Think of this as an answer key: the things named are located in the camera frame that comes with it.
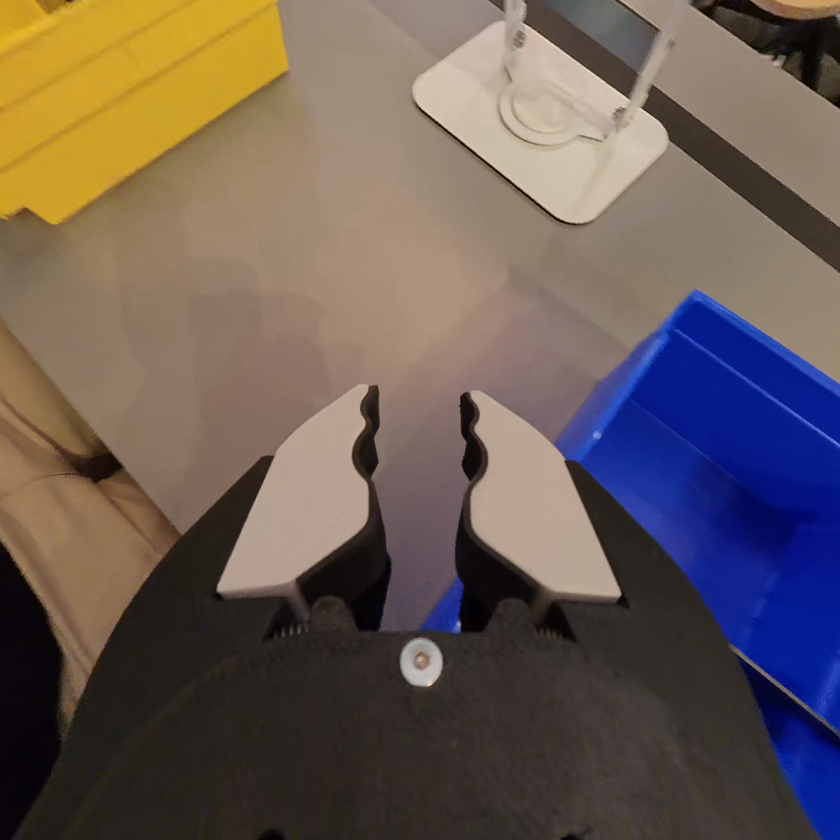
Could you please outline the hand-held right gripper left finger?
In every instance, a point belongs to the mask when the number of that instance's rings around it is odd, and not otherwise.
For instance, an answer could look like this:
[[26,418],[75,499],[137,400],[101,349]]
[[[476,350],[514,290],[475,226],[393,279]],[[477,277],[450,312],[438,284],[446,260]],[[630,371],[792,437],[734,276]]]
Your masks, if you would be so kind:
[[278,597],[299,624],[339,598],[362,631],[382,625],[392,561],[373,476],[380,391],[357,385],[273,456],[217,582],[225,600]]

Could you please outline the white stand with clear arms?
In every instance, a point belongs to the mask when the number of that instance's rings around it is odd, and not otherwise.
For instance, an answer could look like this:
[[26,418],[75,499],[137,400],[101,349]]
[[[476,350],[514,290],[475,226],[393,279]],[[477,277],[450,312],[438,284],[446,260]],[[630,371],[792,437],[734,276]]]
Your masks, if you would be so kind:
[[541,35],[525,2],[413,84],[431,120],[554,219],[599,217],[667,150],[665,126],[644,110],[690,2],[673,2],[625,97]]

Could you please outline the person's black jacket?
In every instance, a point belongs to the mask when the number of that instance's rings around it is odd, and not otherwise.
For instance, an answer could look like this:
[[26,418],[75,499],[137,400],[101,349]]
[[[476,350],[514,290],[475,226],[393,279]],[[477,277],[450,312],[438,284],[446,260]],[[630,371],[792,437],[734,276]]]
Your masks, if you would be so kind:
[[2,547],[2,839],[14,837],[59,754],[61,664],[43,606]]

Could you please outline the yellow plastic bin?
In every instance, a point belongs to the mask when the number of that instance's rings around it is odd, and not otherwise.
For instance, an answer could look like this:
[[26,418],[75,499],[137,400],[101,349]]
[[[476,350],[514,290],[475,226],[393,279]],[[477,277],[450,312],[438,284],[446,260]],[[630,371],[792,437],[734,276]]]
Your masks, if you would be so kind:
[[288,70],[277,2],[1,2],[1,215],[61,224]]

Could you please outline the blue plastic bin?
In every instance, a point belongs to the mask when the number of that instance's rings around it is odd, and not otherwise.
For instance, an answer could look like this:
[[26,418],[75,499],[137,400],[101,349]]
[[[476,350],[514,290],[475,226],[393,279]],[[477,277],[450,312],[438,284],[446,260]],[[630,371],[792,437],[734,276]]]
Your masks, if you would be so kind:
[[554,446],[622,600],[443,644],[467,836],[838,838],[838,384],[695,291]]

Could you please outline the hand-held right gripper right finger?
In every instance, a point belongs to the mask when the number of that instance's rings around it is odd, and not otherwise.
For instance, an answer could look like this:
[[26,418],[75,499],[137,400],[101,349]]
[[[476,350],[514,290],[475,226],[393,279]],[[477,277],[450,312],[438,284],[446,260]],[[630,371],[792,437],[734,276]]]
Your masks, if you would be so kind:
[[462,633],[483,630],[497,606],[518,600],[533,624],[561,604],[615,606],[622,589],[561,452],[482,391],[459,400],[468,480],[455,567]]

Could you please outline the person's leg in beige trousers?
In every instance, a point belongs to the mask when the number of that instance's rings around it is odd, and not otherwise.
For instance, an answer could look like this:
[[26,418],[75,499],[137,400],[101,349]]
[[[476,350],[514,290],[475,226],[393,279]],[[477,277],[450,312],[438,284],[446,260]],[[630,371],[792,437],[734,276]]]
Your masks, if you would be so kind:
[[121,615],[180,536],[2,323],[2,545],[56,637],[64,728]]

